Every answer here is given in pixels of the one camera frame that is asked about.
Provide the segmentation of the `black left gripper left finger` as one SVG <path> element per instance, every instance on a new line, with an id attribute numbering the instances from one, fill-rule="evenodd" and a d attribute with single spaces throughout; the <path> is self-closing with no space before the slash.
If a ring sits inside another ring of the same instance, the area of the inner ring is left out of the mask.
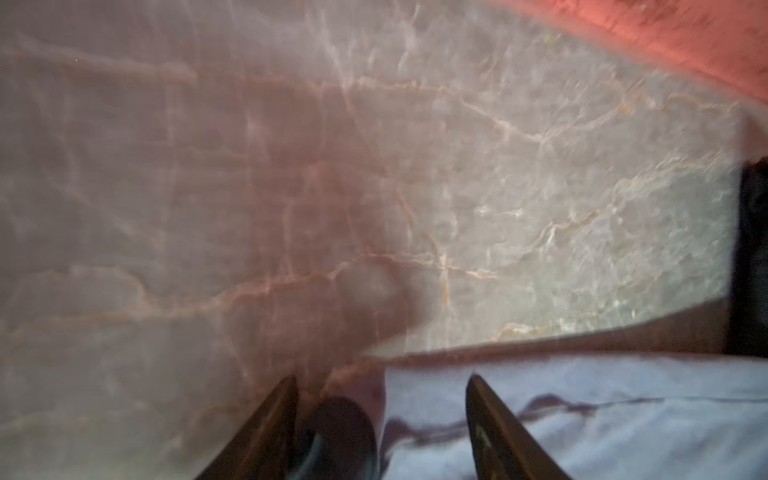
<path id="1" fill-rule="evenodd" d="M 298 400 L 296 377 L 283 378 L 197 479 L 284 479 L 291 464 Z"/>

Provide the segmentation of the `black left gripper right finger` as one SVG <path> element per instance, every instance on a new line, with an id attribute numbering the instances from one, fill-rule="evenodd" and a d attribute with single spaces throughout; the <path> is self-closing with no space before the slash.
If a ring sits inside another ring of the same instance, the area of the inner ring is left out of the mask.
<path id="1" fill-rule="evenodd" d="M 465 400 L 478 478 L 546 480 L 568 477 L 481 376 L 474 374 L 470 377 Z"/>

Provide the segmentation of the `grey-blue tank top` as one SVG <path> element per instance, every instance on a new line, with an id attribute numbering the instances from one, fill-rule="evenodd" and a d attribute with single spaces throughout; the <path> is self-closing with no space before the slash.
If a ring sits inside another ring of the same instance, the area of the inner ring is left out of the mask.
<path id="1" fill-rule="evenodd" d="M 573 479 L 763 479 L 767 364 L 726 356 L 536 355 L 338 372 L 300 430 L 295 479 L 474 479 L 481 377 Z"/>

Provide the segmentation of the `navy tank top red trim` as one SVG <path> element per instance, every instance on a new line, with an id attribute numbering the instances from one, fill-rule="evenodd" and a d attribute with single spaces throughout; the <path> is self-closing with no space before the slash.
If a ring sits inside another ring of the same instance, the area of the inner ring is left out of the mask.
<path id="1" fill-rule="evenodd" d="M 767 356 L 767 159 L 744 165 L 725 351 Z"/>

